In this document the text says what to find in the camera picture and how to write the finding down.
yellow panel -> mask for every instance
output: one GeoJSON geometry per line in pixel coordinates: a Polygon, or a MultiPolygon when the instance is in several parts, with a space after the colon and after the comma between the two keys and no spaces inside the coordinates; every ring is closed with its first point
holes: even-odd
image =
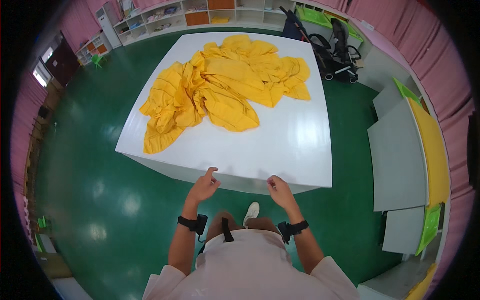
{"type": "Polygon", "coordinates": [[[408,296],[405,298],[405,300],[421,300],[423,296],[425,296],[425,293],[428,290],[428,286],[432,282],[433,275],[435,274],[436,269],[437,264],[432,264],[430,268],[428,268],[425,279],[423,279],[422,282],[417,283],[417,285],[414,286],[410,290],[410,292],[408,292],[408,296]]]}
{"type": "Polygon", "coordinates": [[[429,207],[445,203],[450,193],[448,165],[438,123],[415,101],[408,98],[419,126],[428,172],[429,207]]]}

small plastic chair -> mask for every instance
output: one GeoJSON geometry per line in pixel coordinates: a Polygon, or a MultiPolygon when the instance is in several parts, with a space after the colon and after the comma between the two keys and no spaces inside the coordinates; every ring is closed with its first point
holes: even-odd
{"type": "Polygon", "coordinates": [[[100,67],[100,68],[102,67],[102,66],[99,64],[99,62],[100,62],[101,60],[107,61],[106,58],[104,58],[103,56],[98,56],[98,54],[95,54],[94,56],[92,56],[92,62],[95,64],[95,68],[96,68],[97,70],[98,70],[98,67],[100,67]]]}

white table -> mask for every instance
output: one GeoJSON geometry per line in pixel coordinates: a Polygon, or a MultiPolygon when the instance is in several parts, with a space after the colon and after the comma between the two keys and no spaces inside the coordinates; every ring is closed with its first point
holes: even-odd
{"type": "Polygon", "coordinates": [[[218,167],[221,188],[268,194],[265,179],[276,174],[293,193],[332,187],[330,128],[322,80],[308,43],[279,36],[247,33],[251,40],[276,45],[280,57],[302,57],[310,67],[306,85],[311,101],[283,96],[275,108],[251,102],[260,126],[229,132],[208,117],[187,128],[167,149],[143,153],[144,134],[150,117],[138,110],[146,101],[157,75],[173,62],[189,61],[207,42],[222,44],[225,37],[243,34],[212,32],[183,35],[161,60],[145,83],[123,126],[115,151],[174,179],[195,182],[208,167],[218,167]]]}

green chair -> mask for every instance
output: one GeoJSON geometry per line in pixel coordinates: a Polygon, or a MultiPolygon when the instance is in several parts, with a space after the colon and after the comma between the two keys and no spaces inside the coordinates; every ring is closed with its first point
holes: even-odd
{"type": "Polygon", "coordinates": [[[38,218],[38,227],[40,228],[47,228],[47,221],[45,220],[45,216],[42,218],[38,218]]]}
{"type": "Polygon", "coordinates": [[[106,58],[104,58],[103,56],[98,56],[98,54],[95,54],[94,56],[92,56],[92,62],[95,64],[95,68],[96,68],[97,70],[98,70],[98,67],[100,67],[100,68],[102,67],[102,66],[99,64],[99,62],[100,62],[101,60],[107,61],[106,58]]]}

green tray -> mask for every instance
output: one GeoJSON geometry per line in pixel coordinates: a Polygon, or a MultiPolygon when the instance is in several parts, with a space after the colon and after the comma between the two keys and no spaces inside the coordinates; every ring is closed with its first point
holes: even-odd
{"type": "Polygon", "coordinates": [[[425,217],[423,218],[423,231],[419,247],[415,255],[419,255],[423,249],[435,238],[438,230],[438,222],[440,220],[440,204],[432,208],[425,207],[425,217]]]}
{"type": "MultiPolygon", "coordinates": [[[[332,28],[332,24],[331,24],[331,19],[332,18],[335,18],[335,16],[332,16],[331,14],[327,14],[327,13],[324,13],[323,14],[325,16],[325,18],[327,18],[328,22],[330,23],[330,28],[332,28]]],[[[347,24],[347,27],[348,27],[348,35],[350,35],[351,37],[354,37],[356,38],[357,40],[359,40],[360,42],[363,43],[363,38],[361,38],[361,36],[357,33],[357,31],[350,25],[348,24],[347,22],[343,21],[342,19],[338,19],[340,22],[343,22],[345,24],[347,24]]]]}
{"type": "Polygon", "coordinates": [[[323,27],[332,28],[330,20],[322,12],[297,6],[297,17],[302,22],[309,22],[323,27]]]}
{"type": "Polygon", "coordinates": [[[413,101],[415,101],[418,105],[421,106],[419,98],[412,91],[410,91],[403,83],[398,81],[398,79],[396,79],[395,77],[392,78],[402,97],[412,98],[413,101]]]}

